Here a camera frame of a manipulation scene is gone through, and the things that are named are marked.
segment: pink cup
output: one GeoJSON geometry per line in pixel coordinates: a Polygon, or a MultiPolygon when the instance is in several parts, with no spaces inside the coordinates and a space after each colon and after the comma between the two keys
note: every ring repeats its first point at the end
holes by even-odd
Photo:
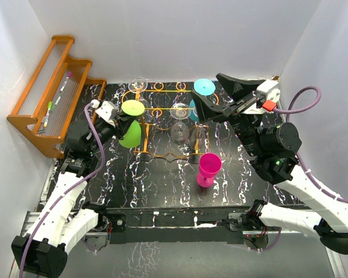
{"type": "Polygon", "coordinates": [[[214,153],[204,154],[198,163],[199,173],[197,183],[201,187],[209,187],[214,183],[214,177],[222,168],[222,160],[214,153]]]}

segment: black marble table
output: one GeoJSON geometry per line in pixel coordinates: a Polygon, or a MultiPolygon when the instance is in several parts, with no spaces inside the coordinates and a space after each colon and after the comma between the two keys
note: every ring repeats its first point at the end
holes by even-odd
{"type": "MultiPolygon", "coordinates": [[[[231,102],[231,98],[223,88],[216,83],[215,94],[219,104],[231,102]]],[[[163,90],[174,92],[144,92],[143,97],[155,107],[170,108],[174,103],[189,104],[189,92],[177,92],[184,88],[191,90],[193,83],[164,83],[163,90]]],[[[149,83],[148,90],[154,90],[154,83],[149,83]]],[[[73,120],[85,117],[84,106],[91,99],[97,98],[100,88],[96,85],[87,86],[82,92],[73,120]]],[[[103,99],[110,100],[118,107],[121,106],[122,96],[127,92],[127,84],[110,84],[106,86],[103,99]]],[[[128,93],[126,99],[135,96],[128,93]]],[[[210,96],[214,103],[215,96],[210,96]]],[[[169,110],[159,113],[148,111],[144,118],[160,129],[168,129],[175,119],[170,116],[169,110]]],[[[263,119],[265,126],[281,123],[277,114],[267,114],[263,119]]],[[[183,121],[192,127],[195,123],[191,119],[183,121]]],[[[103,170],[92,178],[77,201],[77,208],[84,202],[93,201],[105,204],[107,207],[183,207],[183,206],[237,206],[250,205],[254,199],[264,199],[274,204],[295,204],[300,201],[279,189],[275,185],[261,180],[248,162],[248,155],[239,139],[228,123],[209,123],[205,146],[210,152],[219,155],[223,162],[221,171],[215,178],[215,183],[206,190],[200,189],[195,178],[198,173],[198,157],[177,159],[175,156],[154,158],[143,153],[134,153],[135,149],[122,147],[116,138],[112,138],[104,145],[106,165],[103,170]]],[[[171,142],[170,131],[150,127],[147,150],[156,155],[168,152],[176,156],[189,155],[192,150],[188,144],[177,146],[171,142]]],[[[50,188],[54,188],[59,173],[60,161],[57,161],[50,188]]]]}

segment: black wire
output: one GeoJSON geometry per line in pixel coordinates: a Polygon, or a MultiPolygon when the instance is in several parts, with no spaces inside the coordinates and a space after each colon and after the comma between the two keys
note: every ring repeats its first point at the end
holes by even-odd
{"type": "Polygon", "coordinates": [[[251,239],[248,239],[247,237],[244,237],[244,239],[250,241],[255,246],[255,248],[259,249],[259,247],[256,246],[256,244],[251,239]]]}

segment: gray floor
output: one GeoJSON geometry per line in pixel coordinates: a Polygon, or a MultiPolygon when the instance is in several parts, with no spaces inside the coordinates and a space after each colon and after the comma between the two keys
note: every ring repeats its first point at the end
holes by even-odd
{"type": "Polygon", "coordinates": [[[109,245],[94,255],[79,243],[61,277],[330,278],[334,273],[318,240],[288,233],[262,254],[224,243],[135,243],[109,245]]]}

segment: wooden rack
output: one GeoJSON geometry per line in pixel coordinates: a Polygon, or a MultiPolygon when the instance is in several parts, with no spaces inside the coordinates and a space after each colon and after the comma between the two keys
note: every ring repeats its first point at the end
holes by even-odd
{"type": "Polygon", "coordinates": [[[71,36],[52,37],[16,106],[7,117],[19,132],[49,158],[63,158],[60,147],[66,137],[83,86],[101,85],[100,100],[107,83],[105,79],[88,78],[92,66],[90,60],[78,60],[68,54],[74,41],[71,36]],[[72,74],[60,93],[70,72],[72,74]],[[50,101],[53,107],[48,124],[44,127],[43,119],[50,101]]]}

